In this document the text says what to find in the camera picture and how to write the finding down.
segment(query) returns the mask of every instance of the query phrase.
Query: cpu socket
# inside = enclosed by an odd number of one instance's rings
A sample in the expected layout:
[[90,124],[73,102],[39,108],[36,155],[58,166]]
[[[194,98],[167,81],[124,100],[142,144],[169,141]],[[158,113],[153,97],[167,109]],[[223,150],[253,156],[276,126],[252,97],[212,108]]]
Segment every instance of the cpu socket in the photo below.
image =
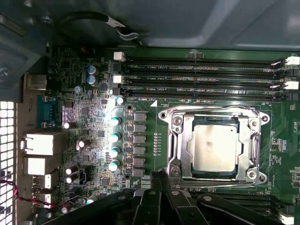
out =
[[259,166],[269,115],[243,105],[179,105],[158,116],[168,123],[166,171],[173,185],[248,188],[267,181]]

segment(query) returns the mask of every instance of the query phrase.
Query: motherboard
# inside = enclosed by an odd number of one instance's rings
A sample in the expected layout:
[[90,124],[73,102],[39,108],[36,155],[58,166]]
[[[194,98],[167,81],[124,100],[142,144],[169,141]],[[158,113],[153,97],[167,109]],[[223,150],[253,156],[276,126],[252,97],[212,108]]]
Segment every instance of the motherboard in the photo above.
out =
[[150,188],[150,172],[163,169],[173,188],[191,193],[272,195],[297,206],[297,60],[290,52],[55,47],[37,125],[68,131],[59,202],[83,197],[58,214]]

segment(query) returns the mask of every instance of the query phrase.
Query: gray metal panel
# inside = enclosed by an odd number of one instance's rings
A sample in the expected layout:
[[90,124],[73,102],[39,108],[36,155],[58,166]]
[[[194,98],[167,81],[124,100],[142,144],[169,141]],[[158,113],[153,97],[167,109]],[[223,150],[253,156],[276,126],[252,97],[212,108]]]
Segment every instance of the gray metal panel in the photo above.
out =
[[[300,48],[298,0],[52,0],[39,1],[36,8],[54,20],[78,10],[105,13],[136,31],[148,31],[143,39],[151,47]],[[84,43],[126,44],[98,21],[77,21],[66,30]]]
[[[46,54],[46,42],[51,39],[52,32],[41,22],[29,23],[35,13],[22,1],[0,1],[0,10],[1,22],[16,24],[13,27],[7,23],[0,25],[0,101],[22,102],[21,77],[42,54]],[[16,27],[24,33],[18,33]]]

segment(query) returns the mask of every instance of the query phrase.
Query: red wire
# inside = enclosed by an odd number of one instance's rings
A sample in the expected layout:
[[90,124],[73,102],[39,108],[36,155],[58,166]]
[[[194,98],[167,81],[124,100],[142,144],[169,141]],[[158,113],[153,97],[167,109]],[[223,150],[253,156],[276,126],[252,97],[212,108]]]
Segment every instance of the red wire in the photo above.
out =
[[2,180],[0,179],[0,184],[8,184],[8,185],[11,185],[13,186],[13,189],[14,189],[14,193],[13,193],[13,197],[16,199],[16,200],[19,200],[19,201],[26,201],[26,202],[32,202],[32,203],[35,203],[35,204],[43,204],[43,205],[49,205],[51,206],[51,208],[54,208],[54,207],[65,207],[65,206],[68,206],[68,202],[65,202],[65,203],[61,203],[61,204],[58,204],[58,205],[55,205],[55,204],[52,204],[52,203],[48,203],[48,202],[43,202],[41,200],[38,200],[38,199],[33,199],[33,198],[23,198],[23,197],[20,197],[19,196],[19,189],[18,189],[18,186],[12,182],[12,181],[8,181],[8,180]]

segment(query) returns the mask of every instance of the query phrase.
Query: metal mesh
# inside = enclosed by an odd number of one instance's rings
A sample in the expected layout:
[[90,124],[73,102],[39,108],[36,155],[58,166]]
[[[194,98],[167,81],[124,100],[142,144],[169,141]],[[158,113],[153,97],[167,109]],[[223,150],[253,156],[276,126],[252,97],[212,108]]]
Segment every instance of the metal mesh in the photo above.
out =
[[[15,182],[15,103],[0,102],[0,176]],[[13,187],[0,185],[0,225],[13,224]]]

